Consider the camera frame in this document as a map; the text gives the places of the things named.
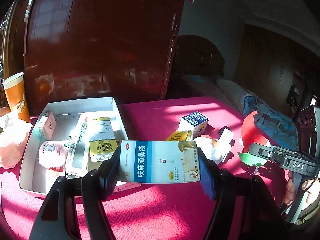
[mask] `green felt object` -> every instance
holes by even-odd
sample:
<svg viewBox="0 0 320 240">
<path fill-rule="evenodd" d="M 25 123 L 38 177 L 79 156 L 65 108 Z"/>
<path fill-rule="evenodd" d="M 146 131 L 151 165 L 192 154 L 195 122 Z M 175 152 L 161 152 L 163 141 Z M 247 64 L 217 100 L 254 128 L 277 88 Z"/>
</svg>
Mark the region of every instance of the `green felt object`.
<svg viewBox="0 0 320 240">
<path fill-rule="evenodd" d="M 251 155 L 250 153 L 238 153 L 240 160 L 247 165 L 257 165 L 263 166 L 267 160 L 261 157 L 257 157 L 255 155 Z"/>
</svg>

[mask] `barcode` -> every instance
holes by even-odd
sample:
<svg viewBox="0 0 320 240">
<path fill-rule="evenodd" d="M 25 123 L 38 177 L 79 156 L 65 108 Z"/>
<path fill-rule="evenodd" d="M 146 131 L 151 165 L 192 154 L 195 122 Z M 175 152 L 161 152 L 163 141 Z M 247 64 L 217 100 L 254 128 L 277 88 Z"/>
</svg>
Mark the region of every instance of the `barcode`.
<svg viewBox="0 0 320 240">
<path fill-rule="evenodd" d="M 109 142 L 97 143 L 98 153 L 112 152 L 112 145 Z"/>
<path fill-rule="evenodd" d="M 97 161 L 104 161 L 104 160 L 106 160 L 107 159 L 107 157 L 106 156 L 103 156 L 103 157 L 97 157 L 96 158 L 96 160 Z"/>
<path fill-rule="evenodd" d="M 191 118 L 190 116 L 186 116 L 185 119 L 188 120 L 189 122 L 191 122 L 193 125 L 198 124 L 198 122 L 196 120 L 194 120 L 193 118 Z"/>
</svg>

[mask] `blue and white medicine box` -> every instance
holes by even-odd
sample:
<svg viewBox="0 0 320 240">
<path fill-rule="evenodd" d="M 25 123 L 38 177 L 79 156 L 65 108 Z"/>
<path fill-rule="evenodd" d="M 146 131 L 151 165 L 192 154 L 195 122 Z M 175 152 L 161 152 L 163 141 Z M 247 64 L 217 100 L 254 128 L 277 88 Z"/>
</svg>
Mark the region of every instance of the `blue and white medicine box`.
<svg viewBox="0 0 320 240">
<path fill-rule="evenodd" d="M 178 131 L 190 130 L 193 133 L 193 138 L 196 138 L 204 132 L 208 122 L 209 118 L 196 111 L 181 118 Z"/>
</svg>

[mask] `black cable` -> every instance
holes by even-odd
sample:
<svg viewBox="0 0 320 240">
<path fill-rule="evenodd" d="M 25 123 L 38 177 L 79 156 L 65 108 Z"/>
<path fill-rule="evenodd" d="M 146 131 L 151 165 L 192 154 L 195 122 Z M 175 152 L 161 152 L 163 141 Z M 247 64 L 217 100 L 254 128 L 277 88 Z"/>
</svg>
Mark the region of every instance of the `black cable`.
<svg viewBox="0 0 320 240">
<path fill-rule="evenodd" d="M 308 191 L 308 189 L 310 189 L 310 187 L 314 184 L 314 182 L 315 182 L 317 179 L 318 179 L 318 177 L 316 176 L 316 177 L 314 178 L 313 182 L 310 184 L 310 186 L 307 187 L 307 188 L 306 188 L 305 190 L 303 190 L 303 191 L 304 191 L 304 192 Z M 300 197 L 298 200 L 297 200 L 297 199 L 293 200 L 293 201 L 285 208 L 285 210 L 283 210 L 283 211 L 281 212 L 281 215 L 283 215 L 283 214 L 288 210 L 288 208 L 290 208 L 290 207 L 293 205 L 293 203 L 294 203 L 295 201 L 300 201 L 300 200 L 303 198 L 303 195 L 304 195 L 304 193 L 301 195 L 301 197 Z"/>
</svg>

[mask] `white tray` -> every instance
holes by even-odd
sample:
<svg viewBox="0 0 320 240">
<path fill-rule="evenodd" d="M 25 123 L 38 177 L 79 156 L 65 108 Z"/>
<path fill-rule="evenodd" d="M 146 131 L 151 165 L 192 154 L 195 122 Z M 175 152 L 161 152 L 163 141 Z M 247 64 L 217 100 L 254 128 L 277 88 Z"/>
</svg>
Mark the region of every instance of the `white tray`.
<svg viewBox="0 0 320 240">
<path fill-rule="evenodd" d="M 38 122 L 45 111 L 53 114 L 63 114 L 57 120 L 52 140 L 68 140 L 72 129 L 76 127 L 78 116 L 102 117 L 108 116 L 117 140 L 128 140 L 116 102 L 109 98 L 86 98 L 70 101 L 49 103 L 46 105 L 30 135 L 20 170 L 20 188 L 34 197 L 45 197 L 49 192 L 55 178 L 46 177 L 48 169 L 39 164 L 39 147 L 45 141 L 37 129 Z M 102 162 L 92 163 L 89 158 L 89 171 L 97 169 Z"/>
</svg>

